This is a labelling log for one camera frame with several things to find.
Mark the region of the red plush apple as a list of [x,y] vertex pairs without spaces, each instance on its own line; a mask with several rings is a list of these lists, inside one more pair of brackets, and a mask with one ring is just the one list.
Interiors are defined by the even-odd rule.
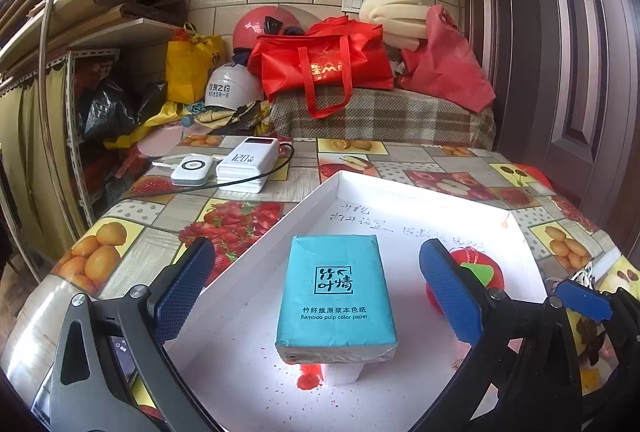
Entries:
[[[442,308],[440,307],[432,288],[431,278],[433,275],[430,273],[431,267],[427,265],[427,259],[434,251],[435,248],[433,245],[429,245],[427,243],[422,244],[419,252],[419,267],[425,279],[425,293],[427,295],[427,299],[432,304],[432,307],[438,313],[442,314]],[[463,247],[450,249],[449,254],[459,267],[463,267],[464,269],[471,271],[486,289],[504,289],[504,277],[499,264],[491,259],[491,257],[485,255],[485,253],[480,252],[473,247]]]

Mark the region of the cream foam roll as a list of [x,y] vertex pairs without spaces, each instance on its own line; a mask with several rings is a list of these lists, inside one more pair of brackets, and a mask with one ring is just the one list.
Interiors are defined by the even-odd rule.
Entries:
[[426,17],[431,9],[423,0],[362,0],[361,22],[381,25],[386,46],[416,51],[426,39]]

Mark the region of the red plastic bag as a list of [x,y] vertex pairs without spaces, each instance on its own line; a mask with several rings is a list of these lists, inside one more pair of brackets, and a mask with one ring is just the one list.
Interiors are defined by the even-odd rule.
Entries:
[[548,178],[537,168],[529,165],[524,165],[524,163],[517,163],[515,167],[518,168],[518,170],[526,172],[529,177],[534,178],[538,183],[544,185],[547,189],[553,189],[553,186]]

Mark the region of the white helmet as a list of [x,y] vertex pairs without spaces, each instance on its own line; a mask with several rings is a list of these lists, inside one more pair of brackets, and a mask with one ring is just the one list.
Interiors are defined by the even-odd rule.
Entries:
[[264,98],[260,80],[241,64],[228,63],[213,70],[206,89],[206,106],[237,109]]

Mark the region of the white foam tray box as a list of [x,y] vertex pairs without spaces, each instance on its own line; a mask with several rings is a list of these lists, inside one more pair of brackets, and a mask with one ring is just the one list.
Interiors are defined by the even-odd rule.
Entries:
[[[395,356],[347,386],[297,386],[280,359],[277,321],[297,235],[375,235],[399,337]],[[341,172],[304,198],[198,298],[169,345],[183,380],[229,431],[407,431],[454,374],[454,332],[428,302],[418,254],[436,238],[472,247],[502,270],[506,293],[547,291],[510,212],[393,181]]]

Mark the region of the pink red helmet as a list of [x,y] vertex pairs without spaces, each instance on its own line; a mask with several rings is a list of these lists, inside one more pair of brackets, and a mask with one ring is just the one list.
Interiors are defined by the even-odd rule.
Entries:
[[283,35],[288,28],[301,28],[290,11],[275,6],[254,8],[236,22],[232,33],[233,49],[252,50],[262,35]]

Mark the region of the red tote bag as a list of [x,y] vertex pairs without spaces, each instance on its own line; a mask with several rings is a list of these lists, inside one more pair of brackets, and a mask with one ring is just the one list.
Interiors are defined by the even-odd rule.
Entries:
[[345,15],[314,24],[300,36],[258,37],[247,69],[260,79],[268,100],[302,90],[314,119],[341,111],[357,88],[394,88],[383,26]]

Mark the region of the metal storage shelf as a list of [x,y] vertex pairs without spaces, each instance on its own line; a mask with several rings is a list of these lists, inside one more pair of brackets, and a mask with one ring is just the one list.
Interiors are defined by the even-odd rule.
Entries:
[[43,0],[1,48],[1,163],[15,209],[14,241],[48,262],[86,226],[66,144],[66,79],[56,59],[76,41],[138,18],[177,26],[184,0]]

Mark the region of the white power bank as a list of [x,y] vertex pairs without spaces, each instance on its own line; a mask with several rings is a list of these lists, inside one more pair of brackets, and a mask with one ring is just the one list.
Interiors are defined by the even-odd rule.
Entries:
[[247,137],[216,166],[219,189],[258,194],[276,166],[279,148],[271,137]]

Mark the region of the yellow shopping bag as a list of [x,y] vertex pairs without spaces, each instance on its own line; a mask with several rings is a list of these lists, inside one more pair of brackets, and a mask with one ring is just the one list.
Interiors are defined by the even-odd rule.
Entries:
[[226,61],[221,36],[202,35],[184,23],[167,44],[166,100],[186,105],[203,100],[210,74]]

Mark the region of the small white charger device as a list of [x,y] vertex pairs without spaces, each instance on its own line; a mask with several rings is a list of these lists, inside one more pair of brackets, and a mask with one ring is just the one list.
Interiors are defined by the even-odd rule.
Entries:
[[208,155],[190,154],[181,159],[169,177],[175,186],[203,186],[207,182],[209,170],[214,163],[214,157]]

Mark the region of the plaid covered bench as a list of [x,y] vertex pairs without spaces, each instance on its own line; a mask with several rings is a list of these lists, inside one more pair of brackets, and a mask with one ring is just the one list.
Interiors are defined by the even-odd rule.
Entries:
[[337,113],[312,118],[304,93],[278,94],[268,127],[278,137],[329,137],[491,149],[497,132],[490,108],[478,114],[446,100],[401,89],[357,88]]

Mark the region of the dark red cloth bag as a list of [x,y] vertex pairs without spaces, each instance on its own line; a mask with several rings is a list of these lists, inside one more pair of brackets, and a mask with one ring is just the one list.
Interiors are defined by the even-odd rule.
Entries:
[[491,107],[495,92],[478,64],[468,39],[442,4],[425,18],[426,41],[416,51],[402,50],[406,71],[401,89],[454,103],[472,113]]

